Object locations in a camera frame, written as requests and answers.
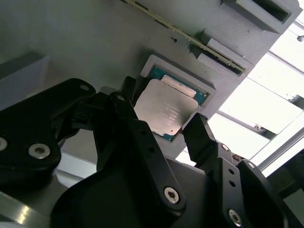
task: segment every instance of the black mechanical part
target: black mechanical part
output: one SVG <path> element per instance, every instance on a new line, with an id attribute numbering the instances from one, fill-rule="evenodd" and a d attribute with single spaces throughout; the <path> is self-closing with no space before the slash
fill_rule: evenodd
<path id="1" fill-rule="evenodd" d="M 185 197 L 148 124 L 137 119 L 130 101 L 133 93 L 128 90 L 130 79 L 132 78 L 126 79 L 121 89 L 124 94 L 113 92 L 107 98 L 103 95 L 106 101 L 101 102 L 101 104 L 105 106 L 101 107 L 95 104 L 100 117 L 100 120 L 94 119 L 93 122 L 98 153 L 98 169 L 101 170 L 98 174 L 104 178 L 104 172 L 108 173 L 108 170 L 112 170 L 113 167 L 115 167 L 115 170 L 120 170 L 120 166 L 127 163 L 125 170 L 127 173 L 124 174 L 127 179 L 124 181 L 128 183 L 129 193 L 132 195 L 133 201 L 136 202 L 138 219 L 144 227 L 168 227 L 184 213 L 186 208 Z M 76 185 L 74 190 L 80 188 L 81 190 L 76 192 L 81 191 L 81 194 L 87 195 L 90 186 L 86 186 L 88 190 L 83 190 L 81 183 Z M 92 188 L 101 191 L 98 185 L 97 187 L 95 185 L 96 183 L 92 182 Z M 171 203 L 170 199 L 165 196 L 164 190 L 167 187 L 178 193 L 179 200 L 176 203 Z M 83 224 L 84 227 L 89 226 L 83 221 L 83 217 L 75 217 L 77 210 L 83 208 L 83 202 L 75 203 L 75 198 L 70 197 L 74 190 L 68 190 L 54 207 L 52 222 L 55 227 L 62 224 L 63 220 L 65 221 L 64 224 L 75 222 L 75 224 Z M 173 198 L 175 197 L 173 192 L 170 192 L 170 194 Z M 108 199 L 111 198 L 111 195 L 108 194 L 104 196 Z M 95 205 L 95 199 L 90 199 L 90 201 L 88 203 L 91 203 L 92 206 L 86 209 L 88 212 L 97 206 Z M 66 213 L 65 211 L 70 207 L 75 208 L 75 211 L 70 209 Z M 96 219 L 99 221 L 100 217 L 90 218 L 89 221 L 92 222 Z"/>
<path id="2" fill-rule="evenodd" d="M 0 153 L 0 186 L 34 188 L 47 183 L 61 159 L 51 121 L 94 94 L 88 83 L 70 79 L 1 111 L 0 136 L 8 145 Z M 49 156 L 44 159 L 30 156 L 29 148 L 36 143 L 49 147 Z"/>
<path id="3" fill-rule="evenodd" d="M 0 186 L 46 186 L 65 139 L 87 129 L 94 132 L 98 172 L 60 197 L 52 227 L 287 227 L 283 202 L 262 173 L 248 161 L 234 166 L 204 116 L 194 115 L 183 130 L 196 168 L 165 158 L 148 124 L 137 119 L 134 87 L 127 77 L 119 92 L 95 94 L 70 79 L 1 111 L 0 139 L 7 144 Z M 28 149 L 36 143 L 50 154 L 31 157 Z"/>
<path id="4" fill-rule="evenodd" d="M 258 167 L 245 159 L 237 167 L 240 170 L 246 212 L 253 225 L 261 228 L 287 228 L 285 203 Z"/>
<path id="5" fill-rule="evenodd" d="M 216 142 L 206 119 L 199 113 L 190 120 L 183 135 L 190 158 L 212 179 L 209 216 L 219 219 L 207 227 L 253 227 L 246 216 L 239 170 L 232 164 L 229 148 Z"/>

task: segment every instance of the black bracket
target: black bracket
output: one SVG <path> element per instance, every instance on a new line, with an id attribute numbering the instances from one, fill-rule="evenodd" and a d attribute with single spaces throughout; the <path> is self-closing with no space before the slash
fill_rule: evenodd
<path id="1" fill-rule="evenodd" d="M 45 185 L 61 159 L 55 137 L 60 129 L 51 122 L 94 94 L 95 89 L 88 83 L 70 79 L 1 111 L 0 137 L 7 141 L 7 147 L 0 153 L 0 186 Z M 44 159 L 29 153 L 30 146 L 38 143 L 49 148 Z M 38 147 L 35 152 L 43 153 L 42 149 Z"/>
<path id="2" fill-rule="evenodd" d="M 197 168 L 213 179 L 209 191 L 210 216 L 219 216 L 218 227 L 253 227 L 246 217 L 240 174 L 229 148 L 216 142 L 206 118 L 196 113 L 183 130 L 189 156 Z M 215 226 L 214 220 L 207 221 Z"/>

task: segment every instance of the bolt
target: bolt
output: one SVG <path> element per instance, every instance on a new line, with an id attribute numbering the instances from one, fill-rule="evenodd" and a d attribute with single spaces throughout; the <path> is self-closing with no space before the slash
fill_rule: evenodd
<path id="1" fill-rule="evenodd" d="M 225 144 L 222 144 L 222 147 L 225 151 L 229 151 L 229 148 Z"/>
<path id="2" fill-rule="evenodd" d="M 304 36 L 298 36 L 297 40 L 300 41 L 300 42 L 303 42 Z"/>
<path id="3" fill-rule="evenodd" d="M 124 101 L 124 97 L 123 97 L 123 96 L 117 95 L 117 98 L 118 98 L 119 100 Z"/>
<path id="4" fill-rule="evenodd" d="M 231 220 L 237 227 L 241 227 L 241 226 L 242 226 L 241 217 L 240 217 L 234 210 L 229 210 L 228 214 L 229 214 L 230 220 Z"/>
<path id="5" fill-rule="evenodd" d="M 164 194 L 170 203 L 176 204 L 180 200 L 177 191 L 171 187 L 166 187 L 164 190 Z"/>
<path id="6" fill-rule="evenodd" d="M 8 146 L 8 141 L 0 137 L 0 151 L 3 151 Z"/>
<path id="7" fill-rule="evenodd" d="M 247 162 L 247 164 L 248 164 L 253 170 L 255 169 L 255 166 L 254 166 L 252 163 Z"/>
<path id="8" fill-rule="evenodd" d="M 86 91 L 90 90 L 90 88 L 87 87 L 86 85 L 81 85 L 80 88 Z"/>
<path id="9" fill-rule="evenodd" d="M 36 159 L 44 159 L 51 153 L 50 148 L 42 143 L 36 143 L 29 147 L 28 154 Z"/>

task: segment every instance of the slot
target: slot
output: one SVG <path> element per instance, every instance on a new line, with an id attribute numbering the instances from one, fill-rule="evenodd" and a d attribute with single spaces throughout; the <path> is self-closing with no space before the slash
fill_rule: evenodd
<path id="1" fill-rule="evenodd" d="M 147 7 L 145 7 L 144 5 L 140 4 L 139 2 L 135 2 L 136 5 L 143 7 L 145 10 L 149 10 Z"/>
<path id="2" fill-rule="evenodd" d="M 223 61 L 221 61 L 218 57 L 216 57 L 215 55 L 211 54 L 210 52 L 206 51 L 206 50 L 201 50 L 201 52 L 208 56 L 209 58 L 211 58 L 212 60 L 216 61 L 217 63 L 221 64 L 222 66 L 224 66 L 225 68 L 227 68 L 228 70 L 234 72 L 235 74 L 237 75 L 240 75 L 242 74 L 242 72 L 236 68 L 234 68 L 233 66 L 231 65 L 228 65 L 226 63 L 224 63 Z"/>
<path id="3" fill-rule="evenodd" d="M 289 13 L 283 10 L 281 7 L 276 5 L 271 0 L 252 0 L 255 4 L 259 5 L 261 8 L 263 8 L 265 11 L 267 11 L 269 14 L 271 14 L 273 17 L 278 19 L 280 22 L 284 22 L 288 16 Z"/>

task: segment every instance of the processor chip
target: processor chip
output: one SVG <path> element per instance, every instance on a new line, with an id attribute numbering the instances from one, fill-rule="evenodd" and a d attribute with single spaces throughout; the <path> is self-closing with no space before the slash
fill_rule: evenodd
<path id="1" fill-rule="evenodd" d="M 160 136 L 174 136 L 198 106 L 195 99 L 161 80 L 152 79 L 134 109 L 138 118 L 146 121 L 153 132 Z"/>

